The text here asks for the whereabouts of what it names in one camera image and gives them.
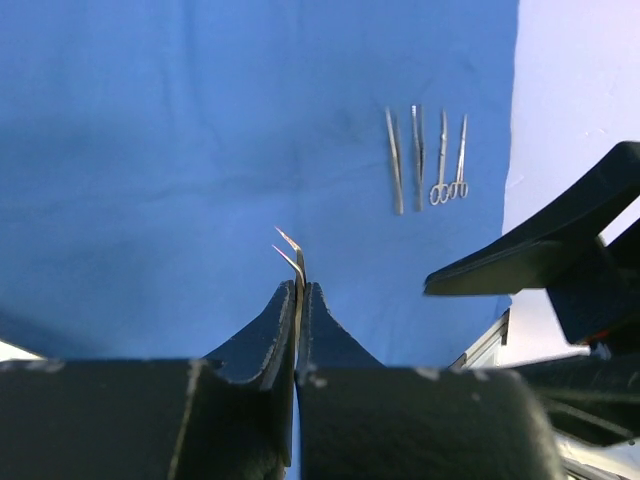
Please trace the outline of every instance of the surgical instrument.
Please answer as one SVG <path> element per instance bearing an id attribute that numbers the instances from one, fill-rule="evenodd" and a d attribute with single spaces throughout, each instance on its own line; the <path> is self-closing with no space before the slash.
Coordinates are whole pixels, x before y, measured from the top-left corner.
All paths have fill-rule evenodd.
<path id="1" fill-rule="evenodd" d="M 295 328 L 295 346 L 296 351 L 298 349 L 298 342 L 300 341 L 300 322 L 302 319 L 302 302 L 304 299 L 304 289 L 307 284 L 306 272 L 304 269 L 304 254 L 302 253 L 302 249 L 300 246 L 294 242 L 286 233 L 280 230 L 278 227 L 275 227 L 278 233 L 286 240 L 286 242 L 291 245 L 293 251 L 296 252 L 296 261 L 291 260 L 285 253 L 282 252 L 278 247 L 272 245 L 273 248 L 284 258 L 289 265 L 296 272 L 296 300 L 295 300 L 295 317 L 294 317 L 294 328 Z"/>
<path id="2" fill-rule="evenodd" d="M 456 179 L 449 185 L 449 198 L 454 199 L 457 196 L 466 198 L 469 193 L 469 184 L 464 181 L 464 151 L 467 146 L 467 115 L 462 119 L 462 133 L 460 134 L 460 153 L 458 155 L 458 168 L 456 170 Z"/>
<path id="3" fill-rule="evenodd" d="M 438 183 L 429 193 L 431 205 L 446 203 L 449 199 L 449 184 L 444 183 L 445 162 L 447 157 L 447 112 L 442 109 L 442 130 L 440 133 L 440 158 L 438 159 Z"/>
<path id="4" fill-rule="evenodd" d="M 424 114 L 422 105 L 411 106 L 411 123 L 413 125 L 413 150 L 416 168 L 416 209 L 421 212 L 424 209 Z"/>
<path id="5" fill-rule="evenodd" d="M 400 135 L 398 132 L 398 122 L 394 119 L 391 110 L 385 110 L 387 119 L 387 133 L 389 135 L 389 146 L 391 147 L 391 172 L 393 174 L 393 185 L 395 194 L 395 208 L 398 215 L 404 213 L 404 202 L 402 200 L 402 158 L 400 154 Z"/>

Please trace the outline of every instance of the blue cloth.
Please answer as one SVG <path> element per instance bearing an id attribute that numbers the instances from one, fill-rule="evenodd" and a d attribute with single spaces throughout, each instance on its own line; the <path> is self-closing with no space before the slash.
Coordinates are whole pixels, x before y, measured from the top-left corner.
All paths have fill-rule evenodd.
<path id="1" fill-rule="evenodd" d="M 0 338 L 58 357 L 203 355 L 302 245 L 336 318 L 388 364 L 446 365 L 504 299 L 424 278 L 501 232 L 517 2 L 0 4 Z M 464 201 L 412 210 L 410 105 Z M 393 211 L 383 108 L 401 121 Z"/>

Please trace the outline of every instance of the tweezers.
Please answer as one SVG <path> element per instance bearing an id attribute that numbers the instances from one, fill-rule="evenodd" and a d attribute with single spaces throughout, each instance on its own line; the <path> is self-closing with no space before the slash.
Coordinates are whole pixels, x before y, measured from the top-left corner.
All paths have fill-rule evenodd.
<path id="1" fill-rule="evenodd" d="M 402 201 L 402 158 L 400 156 L 400 135 L 398 132 L 398 122 L 391 114 L 391 110 L 385 109 L 387 118 L 387 133 L 389 135 L 389 146 L 391 147 L 391 171 L 393 174 L 393 186 L 395 195 L 395 208 L 398 215 L 404 213 L 404 202 Z"/>
<path id="2" fill-rule="evenodd" d="M 411 106 L 411 123 L 413 125 L 413 151 L 416 168 L 416 209 L 421 212 L 424 209 L 424 114 L 422 105 Z"/>
<path id="3" fill-rule="evenodd" d="M 280 250 L 275 245 L 272 245 L 276 251 L 282 255 L 289 265 L 296 272 L 296 299 L 295 299 L 295 317 L 294 317 L 294 328 L 295 328 L 295 349 L 298 351 L 298 344 L 300 343 L 300 323 L 302 322 L 302 304 L 304 302 L 304 290 L 307 285 L 307 274 L 304 269 L 304 254 L 302 253 L 302 249 L 300 246 L 294 242 L 286 233 L 280 230 L 278 227 L 275 227 L 276 230 L 282 238 L 286 240 L 286 242 L 291 245 L 294 252 L 296 252 L 296 261 L 291 260 L 282 250 Z"/>

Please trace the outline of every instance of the curved forceps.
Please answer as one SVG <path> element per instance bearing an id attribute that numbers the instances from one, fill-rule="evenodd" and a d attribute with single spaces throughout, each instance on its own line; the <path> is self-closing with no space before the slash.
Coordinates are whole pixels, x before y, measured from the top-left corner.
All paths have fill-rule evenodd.
<path id="1" fill-rule="evenodd" d="M 296 252 L 296 261 L 294 262 L 285 253 L 283 253 L 282 250 L 280 250 L 275 245 L 272 245 L 272 247 L 275 248 L 280 255 L 282 255 L 282 258 L 284 258 L 296 272 L 296 310 L 294 328 L 296 341 L 295 346 L 296 351 L 298 351 L 298 343 L 300 342 L 300 323 L 302 322 L 302 303 L 304 302 L 304 289 L 307 286 L 307 274 L 304 269 L 304 255 L 300 246 L 298 246 L 296 242 L 291 240 L 291 238 L 286 233 L 284 233 L 278 227 L 276 227 L 276 230 L 280 235 L 282 235 L 282 238 L 284 238 L 286 242 L 291 245 L 293 251 Z"/>
<path id="2" fill-rule="evenodd" d="M 456 180 L 449 185 L 449 198 L 457 196 L 466 198 L 469 193 L 469 184 L 464 181 L 464 151 L 467 146 L 467 115 L 462 119 L 462 133 L 460 134 L 460 153 L 458 154 L 458 168 L 456 170 Z"/>
<path id="3" fill-rule="evenodd" d="M 442 110 L 442 131 L 440 133 L 440 158 L 438 160 L 438 183 L 431 187 L 429 202 L 431 205 L 447 203 L 449 184 L 444 183 L 444 167 L 447 159 L 447 112 Z"/>

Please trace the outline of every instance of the silver metal instrument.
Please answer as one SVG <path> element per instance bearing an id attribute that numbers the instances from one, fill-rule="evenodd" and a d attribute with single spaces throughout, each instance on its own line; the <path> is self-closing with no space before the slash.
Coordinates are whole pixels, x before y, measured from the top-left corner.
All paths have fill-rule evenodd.
<path id="1" fill-rule="evenodd" d="M 447 112 L 442 110 L 442 130 L 440 133 L 440 158 L 438 159 L 438 183 L 431 187 L 429 201 L 431 205 L 447 203 L 449 184 L 444 183 L 445 162 L 447 160 Z"/>
<path id="2" fill-rule="evenodd" d="M 469 184 L 464 181 L 464 151 L 467 146 L 467 115 L 462 119 L 462 133 L 460 134 L 460 153 L 458 155 L 458 168 L 456 179 L 449 185 L 449 198 L 466 198 L 469 193 Z"/>
<path id="3" fill-rule="evenodd" d="M 304 290 L 307 285 L 307 274 L 304 269 L 304 254 L 302 253 L 302 249 L 300 246 L 294 242 L 286 233 L 276 227 L 278 233 L 285 239 L 285 241 L 293 248 L 293 251 L 296 252 L 296 261 L 291 260 L 282 250 L 280 250 L 275 245 L 272 245 L 276 251 L 282 255 L 289 265 L 296 272 L 296 298 L 295 298 L 295 318 L 294 318 L 294 329 L 295 329 L 295 348 L 296 352 L 298 351 L 298 344 L 300 342 L 300 323 L 302 321 L 302 303 L 304 300 Z"/>
<path id="4" fill-rule="evenodd" d="M 393 175 L 395 208 L 398 215 L 404 213 L 404 202 L 402 200 L 402 157 L 400 153 L 400 135 L 398 122 L 394 118 L 391 110 L 385 110 L 387 119 L 387 133 L 389 135 L 389 145 L 391 148 L 391 172 Z"/>
<path id="5" fill-rule="evenodd" d="M 413 151 L 416 169 L 416 209 L 421 212 L 424 209 L 424 163 L 426 157 L 422 105 L 411 106 L 411 123 L 413 126 Z"/>

